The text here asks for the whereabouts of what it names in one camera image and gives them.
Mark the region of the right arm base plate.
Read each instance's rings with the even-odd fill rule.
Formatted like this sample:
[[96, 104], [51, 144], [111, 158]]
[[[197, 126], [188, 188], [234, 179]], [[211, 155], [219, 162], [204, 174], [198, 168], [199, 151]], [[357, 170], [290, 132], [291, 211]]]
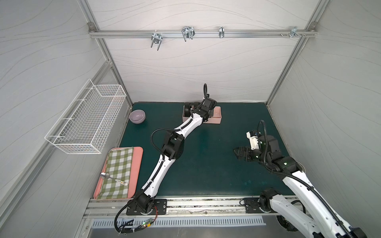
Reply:
[[247, 197], [243, 199], [243, 206], [246, 213], [271, 213], [272, 209], [268, 207], [267, 201], [262, 196], [260, 197]]

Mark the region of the pink divided storage box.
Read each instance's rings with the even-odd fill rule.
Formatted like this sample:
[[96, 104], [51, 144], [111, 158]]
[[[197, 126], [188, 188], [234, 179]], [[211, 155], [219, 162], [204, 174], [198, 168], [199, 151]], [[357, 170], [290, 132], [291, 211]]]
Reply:
[[[189, 117], [185, 117], [185, 106], [183, 106], [183, 114], [182, 114], [182, 120], [185, 122]], [[221, 124], [222, 121], [222, 112], [221, 112], [221, 107], [216, 106], [213, 109], [213, 116], [208, 118], [208, 121], [206, 124], [216, 124], [219, 125]]]

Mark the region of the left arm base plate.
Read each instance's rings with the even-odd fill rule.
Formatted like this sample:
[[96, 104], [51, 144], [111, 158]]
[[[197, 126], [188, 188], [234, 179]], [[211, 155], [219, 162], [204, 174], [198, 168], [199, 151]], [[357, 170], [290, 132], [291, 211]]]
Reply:
[[127, 215], [165, 215], [167, 212], [166, 199], [141, 200], [137, 199], [128, 206]]

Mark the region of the long black belt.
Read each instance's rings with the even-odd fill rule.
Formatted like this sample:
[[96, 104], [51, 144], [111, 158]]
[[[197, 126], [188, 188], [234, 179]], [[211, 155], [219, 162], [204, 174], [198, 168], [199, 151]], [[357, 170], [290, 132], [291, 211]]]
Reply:
[[191, 103], [186, 102], [184, 105], [183, 117], [189, 118], [191, 116]]

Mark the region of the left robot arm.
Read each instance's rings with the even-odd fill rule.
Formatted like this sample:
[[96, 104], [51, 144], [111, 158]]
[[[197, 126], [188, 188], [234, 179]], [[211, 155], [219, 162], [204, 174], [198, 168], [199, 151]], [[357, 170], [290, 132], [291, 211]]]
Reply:
[[[148, 213], [153, 206], [153, 201], [158, 194], [159, 187], [170, 167], [181, 157], [184, 151], [185, 139], [193, 130], [208, 121], [211, 111], [214, 110], [216, 104], [217, 102], [206, 94], [203, 101], [190, 111], [190, 117], [183, 124], [175, 129], [159, 128], [151, 134], [150, 142], [160, 152], [160, 157], [148, 181], [137, 195], [138, 206], [145, 213]], [[161, 148], [153, 142], [153, 136], [158, 131], [166, 132]]]

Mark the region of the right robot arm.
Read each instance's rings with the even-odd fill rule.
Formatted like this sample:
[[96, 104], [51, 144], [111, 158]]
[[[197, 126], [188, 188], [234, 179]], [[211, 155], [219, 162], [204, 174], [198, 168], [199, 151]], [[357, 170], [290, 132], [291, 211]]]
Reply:
[[351, 226], [322, 197], [308, 179], [304, 167], [290, 156], [282, 155], [276, 138], [268, 135], [265, 121], [257, 129], [247, 132], [249, 147], [237, 147], [239, 160], [257, 162], [271, 174], [279, 176], [296, 195], [293, 201], [269, 188], [258, 200], [244, 198], [247, 213], [259, 209], [263, 213], [277, 213], [278, 223], [288, 231], [299, 231], [307, 238], [365, 238], [361, 228]]

